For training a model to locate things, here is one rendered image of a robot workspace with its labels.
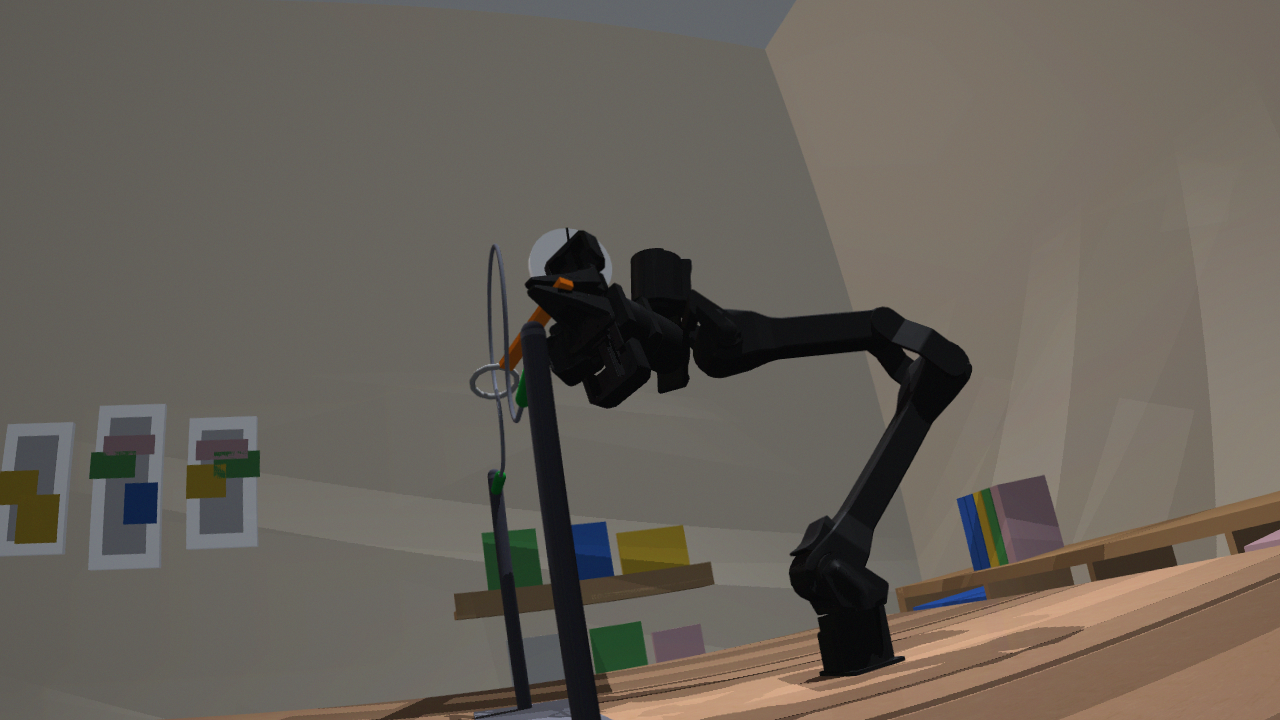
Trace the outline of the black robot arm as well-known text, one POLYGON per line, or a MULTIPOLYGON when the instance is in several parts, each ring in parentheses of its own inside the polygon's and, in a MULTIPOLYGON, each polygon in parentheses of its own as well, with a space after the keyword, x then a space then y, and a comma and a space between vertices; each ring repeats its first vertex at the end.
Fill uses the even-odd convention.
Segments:
POLYGON ((972 375, 965 351, 891 307, 771 318, 722 309, 691 287, 692 260, 664 249, 631 258, 631 300, 660 316, 660 346, 646 359, 658 392, 689 384, 690 347, 701 372, 726 378, 780 359, 867 350, 899 382, 897 410, 835 518, 812 521, 790 556, 790 583, 818 618, 820 676, 858 676, 893 657, 884 612, 888 582, 868 570, 877 523, 934 419, 972 375), (681 322, 682 318, 682 322, 681 322), (701 325, 698 325, 698 322, 701 325), (920 356, 913 361, 905 351, 920 356))

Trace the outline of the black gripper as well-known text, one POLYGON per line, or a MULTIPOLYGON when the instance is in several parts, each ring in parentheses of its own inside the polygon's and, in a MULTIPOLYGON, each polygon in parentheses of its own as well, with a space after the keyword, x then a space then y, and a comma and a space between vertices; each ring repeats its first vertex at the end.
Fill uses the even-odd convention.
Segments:
POLYGON ((617 407, 649 380, 648 360, 660 346, 660 316, 643 296, 626 299, 621 284, 608 288, 605 258, 596 237, 579 231, 558 249, 544 266, 547 275, 530 277, 527 295, 564 331, 570 355, 602 354, 605 369, 582 379, 589 404, 617 407), (553 287, 561 278, 573 282, 572 290, 553 287))

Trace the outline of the orange handle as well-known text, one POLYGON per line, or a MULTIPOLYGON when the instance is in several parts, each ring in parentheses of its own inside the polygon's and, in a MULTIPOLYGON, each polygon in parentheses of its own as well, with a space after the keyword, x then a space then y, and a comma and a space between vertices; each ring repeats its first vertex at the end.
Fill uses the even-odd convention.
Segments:
MULTIPOLYGON (((564 278, 559 277, 559 279, 556 282, 556 284, 553 287, 561 288, 561 290, 572 290, 573 288, 573 282, 572 281, 566 281, 564 278)), ((529 318, 529 322, 540 322, 541 325, 544 325, 544 327, 547 325, 547 323, 549 320, 550 320, 550 315, 543 307, 540 307, 540 306, 532 313, 532 316, 529 318)), ((518 334, 516 336, 513 343, 509 346, 509 374, 513 375, 513 386, 511 387, 512 395, 515 393, 515 389, 517 389, 517 387, 518 387, 518 373, 515 372, 515 366, 517 365, 517 363, 520 361, 521 357, 522 357, 522 348, 521 348, 521 340, 520 340, 520 332, 518 332, 518 334)), ((483 392, 483 391, 477 389, 477 387, 475 386, 475 380, 477 380, 479 375, 483 375, 484 373, 492 372, 492 370, 506 372, 506 356, 503 356, 500 359, 499 364, 490 364, 490 365, 483 366, 483 368, 477 369, 476 372, 474 372, 474 375, 471 375, 470 387, 471 387, 472 392, 475 395, 477 395, 479 397, 483 397, 483 398, 495 398, 495 393, 483 392)), ((500 396, 500 398, 507 397, 507 389, 504 392, 499 393, 499 396, 500 396)))

